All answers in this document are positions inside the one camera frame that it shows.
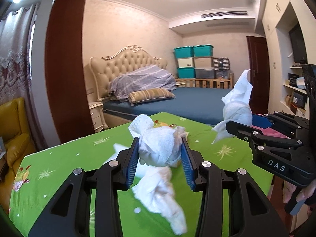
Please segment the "twisted white tissue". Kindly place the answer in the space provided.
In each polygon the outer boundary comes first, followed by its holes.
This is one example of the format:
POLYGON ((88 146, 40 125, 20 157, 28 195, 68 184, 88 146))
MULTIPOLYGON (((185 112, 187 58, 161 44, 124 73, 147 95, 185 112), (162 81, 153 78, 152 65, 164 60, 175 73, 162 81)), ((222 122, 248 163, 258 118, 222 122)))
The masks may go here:
POLYGON ((219 140, 231 138, 232 134, 226 130, 226 124, 229 121, 234 121, 246 126, 252 125, 252 111, 249 105, 253 86, 248 81, 247 76, 250 69, 242 72, 233 89, 222 97, 224 103, 223 120, 219 122, 212 131, 216 132, 216 137, 212 144, 219 140))

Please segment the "white paper towel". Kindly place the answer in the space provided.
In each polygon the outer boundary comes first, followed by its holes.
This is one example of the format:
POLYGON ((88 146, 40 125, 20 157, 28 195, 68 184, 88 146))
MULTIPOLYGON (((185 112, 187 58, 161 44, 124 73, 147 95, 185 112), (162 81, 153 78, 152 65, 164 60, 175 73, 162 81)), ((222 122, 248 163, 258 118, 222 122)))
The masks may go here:
POLYGON ((174 234, 186 233, 185 215, 175 200, 171 183, 171 169, 181 164, 182 138, 187 137, 185 128, 171 127, 163 122, 155 126, 150 117, 141 114, 130 124, 129 131, 139 139, 139 163, 135 175, 140 180, 132 187, 134 197, 149 212, 164 217, 174 234))

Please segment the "pink lined trash bin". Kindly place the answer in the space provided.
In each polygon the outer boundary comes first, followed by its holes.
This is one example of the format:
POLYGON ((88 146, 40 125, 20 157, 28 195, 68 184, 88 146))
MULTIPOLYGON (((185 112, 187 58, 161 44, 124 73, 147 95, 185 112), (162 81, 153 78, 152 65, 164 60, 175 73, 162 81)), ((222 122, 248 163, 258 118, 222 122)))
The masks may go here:
POLYGON ((255 128, 256 130, 262 131, 263 135, 266 135, 266 136, 279 137, 279 138, 284 138, 284 139, 288 138, 284 134, 282 134, 282 133, 280 133, 280 132, 278 132, 270 127, 261 128, 261 127, 254 126, 254 125, 252 125, 251 127, 255 128))

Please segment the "white nightstand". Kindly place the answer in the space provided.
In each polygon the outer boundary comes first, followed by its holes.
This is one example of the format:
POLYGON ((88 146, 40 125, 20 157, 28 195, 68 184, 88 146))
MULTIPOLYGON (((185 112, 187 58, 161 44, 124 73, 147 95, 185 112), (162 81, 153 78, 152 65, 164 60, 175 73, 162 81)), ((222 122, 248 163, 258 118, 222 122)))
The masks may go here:
POLYGON ((109 127, 103 115, 103 104, 101 102, 88 102, 90 116, 96 133, 107 130, 109 127))

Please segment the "blue mattress bed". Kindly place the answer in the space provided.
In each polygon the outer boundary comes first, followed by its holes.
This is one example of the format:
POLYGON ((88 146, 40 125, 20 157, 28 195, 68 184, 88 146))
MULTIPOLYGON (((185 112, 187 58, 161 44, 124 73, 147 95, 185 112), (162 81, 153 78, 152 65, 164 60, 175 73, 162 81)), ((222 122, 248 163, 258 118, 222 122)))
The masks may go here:
POLYGON ((127 120, 140 114, 148 116, 166 112, 182 118, 215 126, 223 120, 222 97, 230 89, 180 87, 172 93, 175 98, 131 105, 130 102, 108 101, 103 103, 103 112, 127 120))

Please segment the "striped brown pillow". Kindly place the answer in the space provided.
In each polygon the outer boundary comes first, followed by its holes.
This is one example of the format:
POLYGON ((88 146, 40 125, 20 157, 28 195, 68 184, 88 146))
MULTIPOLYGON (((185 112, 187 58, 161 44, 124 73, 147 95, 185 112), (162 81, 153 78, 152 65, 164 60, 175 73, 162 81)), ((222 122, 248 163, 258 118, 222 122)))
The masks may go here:
POLYGON ((153 88, 129 93, 128 100, 131 105, 174 99, 175 95, 164 88, 153 88))

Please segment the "houndstooth bag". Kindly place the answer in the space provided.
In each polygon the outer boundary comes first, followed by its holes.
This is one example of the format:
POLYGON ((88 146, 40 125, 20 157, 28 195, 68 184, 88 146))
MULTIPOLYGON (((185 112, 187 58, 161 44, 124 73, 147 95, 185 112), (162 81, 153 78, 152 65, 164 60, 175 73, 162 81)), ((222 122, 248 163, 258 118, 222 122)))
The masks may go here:
POLYGON ((230 60, 228 57, 214 57, 215 70, 230 70, 230 60))

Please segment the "dark wood room door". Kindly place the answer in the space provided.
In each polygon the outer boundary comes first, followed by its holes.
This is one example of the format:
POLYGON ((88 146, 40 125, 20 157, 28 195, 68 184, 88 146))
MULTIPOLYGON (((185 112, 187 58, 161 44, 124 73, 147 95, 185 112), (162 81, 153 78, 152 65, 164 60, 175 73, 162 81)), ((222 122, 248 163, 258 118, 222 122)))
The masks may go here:
POLYGON ((250 83, 253 86, 250 108, 253 113, 268 112, 270 71, 266 38, 247 36, 250 60, 250 83))

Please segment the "grey clear storage bin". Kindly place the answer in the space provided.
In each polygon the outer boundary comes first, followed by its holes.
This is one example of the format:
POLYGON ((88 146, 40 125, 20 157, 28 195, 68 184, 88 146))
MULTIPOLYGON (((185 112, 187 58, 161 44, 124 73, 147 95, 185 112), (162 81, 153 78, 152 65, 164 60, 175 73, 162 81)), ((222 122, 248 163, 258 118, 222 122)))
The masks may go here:
POLYGON ((195 74, 197 79, 214 79, 215 78, 215 71, 214 68, 195 68, 195 74))

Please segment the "black television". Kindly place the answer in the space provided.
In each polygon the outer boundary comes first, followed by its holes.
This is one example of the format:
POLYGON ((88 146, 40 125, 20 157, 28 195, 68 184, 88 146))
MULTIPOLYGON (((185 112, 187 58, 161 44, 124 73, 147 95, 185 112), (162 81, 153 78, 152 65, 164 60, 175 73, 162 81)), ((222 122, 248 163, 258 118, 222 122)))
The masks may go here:
POLYGON ((289 31, 289 37, 292 45, 294 62, 300 64, 307 64, 308 57, 306 53, 305 41, 299 23, 297 23, 292 28, 292 30, 289 31))

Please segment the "lavender striped duvet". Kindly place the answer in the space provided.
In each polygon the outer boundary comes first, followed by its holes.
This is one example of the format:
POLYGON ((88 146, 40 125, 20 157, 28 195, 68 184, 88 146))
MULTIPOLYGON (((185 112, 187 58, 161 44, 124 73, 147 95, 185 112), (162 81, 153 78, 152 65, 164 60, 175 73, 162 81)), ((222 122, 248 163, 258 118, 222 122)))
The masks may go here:
POLYGON ((173 91, 176 89, 176 80, 167 70, 149 65, 116 77, 109 85, 108 94, 116 100, 125 102, 129 98, 129 93, 153 88, 173 91))

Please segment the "beige storage bin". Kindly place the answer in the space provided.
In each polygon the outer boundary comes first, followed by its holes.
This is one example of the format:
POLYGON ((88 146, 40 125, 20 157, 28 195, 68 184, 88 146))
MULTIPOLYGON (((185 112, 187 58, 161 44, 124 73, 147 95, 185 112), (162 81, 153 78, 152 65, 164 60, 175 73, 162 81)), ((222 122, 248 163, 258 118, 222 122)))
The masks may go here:
POLYGON ((208 69, 214 67, 213 57, 194 57, 194 66, 197 69, 208 69))

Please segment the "teal storage bin top right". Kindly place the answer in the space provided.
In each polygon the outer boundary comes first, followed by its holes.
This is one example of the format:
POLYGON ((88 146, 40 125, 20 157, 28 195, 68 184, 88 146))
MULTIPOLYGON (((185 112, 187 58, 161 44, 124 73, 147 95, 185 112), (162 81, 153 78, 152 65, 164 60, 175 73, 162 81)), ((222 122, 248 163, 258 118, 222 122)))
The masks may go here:
POLYGON ((214 47, 211 44, 193 46, 195 57, 212 57, 214 47))

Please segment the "teal storage bin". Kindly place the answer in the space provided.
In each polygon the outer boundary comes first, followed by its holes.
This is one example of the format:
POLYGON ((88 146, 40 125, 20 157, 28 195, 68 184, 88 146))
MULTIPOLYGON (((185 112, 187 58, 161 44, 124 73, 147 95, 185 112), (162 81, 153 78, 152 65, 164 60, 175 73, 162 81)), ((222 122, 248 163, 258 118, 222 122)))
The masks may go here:
POLYGON ((178 67, 177 74, 180 79, 195 78, 195 67, 178 67))
POLYGON ((191 46, 177 47, 174 48, 174 55, 176 59, 190 58, 194 57, 194 50, 191 46))
POLYGON ((195 57, 212 57, 214 47, 211 44, 193 46, 195 57))

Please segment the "teal storage bin lower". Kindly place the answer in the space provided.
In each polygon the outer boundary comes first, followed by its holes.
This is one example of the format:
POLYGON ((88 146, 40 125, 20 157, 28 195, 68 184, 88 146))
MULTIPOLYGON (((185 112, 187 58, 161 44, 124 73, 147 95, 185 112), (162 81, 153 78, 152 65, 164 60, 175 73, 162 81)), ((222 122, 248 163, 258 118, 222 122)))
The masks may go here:
POLYGON ((178 67, 177 74, 180 79, 195 78, 195 67, 178 67))

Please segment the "beige tufted headboard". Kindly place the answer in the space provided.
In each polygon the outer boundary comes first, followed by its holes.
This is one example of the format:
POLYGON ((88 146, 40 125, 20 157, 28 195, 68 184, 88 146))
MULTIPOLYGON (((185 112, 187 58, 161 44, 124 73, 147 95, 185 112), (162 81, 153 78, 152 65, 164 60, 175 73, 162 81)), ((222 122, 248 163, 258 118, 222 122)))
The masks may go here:
POLYGON ((88 64, 84 66, 88 101, 108 100, 109 85, 116 77, 148 65, 157 65, 166 69, 168 63, 164 58, 151 56, 138 45, 124 47, 112 56, 91 57, 88 64))

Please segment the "white storage bin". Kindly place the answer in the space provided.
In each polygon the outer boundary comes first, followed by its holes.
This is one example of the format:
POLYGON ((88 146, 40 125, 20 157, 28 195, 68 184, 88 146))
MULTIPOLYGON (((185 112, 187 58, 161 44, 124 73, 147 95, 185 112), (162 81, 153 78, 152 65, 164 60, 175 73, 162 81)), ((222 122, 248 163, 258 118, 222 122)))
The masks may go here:
POLYGON ((182 68, 182 67, 194 67, 194 60, 192 57, 190 58, 179 58, 177 60, 178 62, 178 67, 182 68))

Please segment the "teal storage bin top left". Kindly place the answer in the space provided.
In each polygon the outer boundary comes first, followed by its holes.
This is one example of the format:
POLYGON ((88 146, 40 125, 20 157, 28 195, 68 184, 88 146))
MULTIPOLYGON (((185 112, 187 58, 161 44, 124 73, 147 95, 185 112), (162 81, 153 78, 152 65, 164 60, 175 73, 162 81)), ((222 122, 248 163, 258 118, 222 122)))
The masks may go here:
POLYGON ((176 59, 190 58, 194 57, 194 50, 191 46, 177 47, 174 48, 174 55, 176 59))

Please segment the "ceiling air vent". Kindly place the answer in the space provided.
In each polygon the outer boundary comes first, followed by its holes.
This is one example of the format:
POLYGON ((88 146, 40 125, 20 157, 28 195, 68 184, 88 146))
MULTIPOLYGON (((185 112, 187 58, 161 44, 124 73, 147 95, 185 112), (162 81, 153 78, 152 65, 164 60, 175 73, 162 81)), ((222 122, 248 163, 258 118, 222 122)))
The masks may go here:
POLYGON ((201 18, 224 17, 224 16, 247 16, 247 11, 222 11, 201 14, 201 18))

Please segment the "white built-in wardrobe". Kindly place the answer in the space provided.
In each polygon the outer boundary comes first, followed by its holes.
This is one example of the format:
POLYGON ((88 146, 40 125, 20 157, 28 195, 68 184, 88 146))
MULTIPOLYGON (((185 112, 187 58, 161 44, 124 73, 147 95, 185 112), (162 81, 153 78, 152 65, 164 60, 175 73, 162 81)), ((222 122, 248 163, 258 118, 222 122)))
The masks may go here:
POLYGON ((292 114, 287 96, 294 91, 301 94, 306 91, 289 84, 289 73, 302 75, 300 63, 295 62, 290 31, 296 25, 300 26, 307 61, 315 64, 315 16, 304 0, 267 0, 262 24, 270 63, 268 111, 292 114))

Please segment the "lace patterned curtain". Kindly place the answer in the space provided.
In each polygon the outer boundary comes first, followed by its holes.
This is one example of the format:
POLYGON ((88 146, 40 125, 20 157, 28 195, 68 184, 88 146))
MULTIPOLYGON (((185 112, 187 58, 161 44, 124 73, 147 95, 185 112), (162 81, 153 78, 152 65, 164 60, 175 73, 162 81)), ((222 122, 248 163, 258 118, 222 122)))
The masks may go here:
POLYGON ((22 97, 36 150, 47 148, 36 114, 30 62, 32 27, 39 4, 21 7, 1 19, 1 104, 22 97))

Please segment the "wooden crib rail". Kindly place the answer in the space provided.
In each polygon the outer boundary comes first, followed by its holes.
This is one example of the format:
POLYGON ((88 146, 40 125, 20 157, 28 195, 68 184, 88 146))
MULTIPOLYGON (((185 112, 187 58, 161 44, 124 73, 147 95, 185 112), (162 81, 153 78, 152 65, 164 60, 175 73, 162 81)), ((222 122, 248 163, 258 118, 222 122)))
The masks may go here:
POLYGON ((232 89, 234 86, 234 74, 230 73, 228 79, 176 79, 176 86, 189 88, 232 89))

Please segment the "dark wood door frame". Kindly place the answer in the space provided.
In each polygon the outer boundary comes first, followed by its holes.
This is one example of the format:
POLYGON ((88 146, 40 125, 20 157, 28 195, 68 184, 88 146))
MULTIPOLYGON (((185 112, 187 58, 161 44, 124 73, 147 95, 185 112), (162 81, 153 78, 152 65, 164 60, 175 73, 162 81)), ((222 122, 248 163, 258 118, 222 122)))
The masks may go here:
POLYGON ((50 111, 61 143, 94 134, 83 69, 86 0, 55 0, 45 44, 45 77, 50 111))

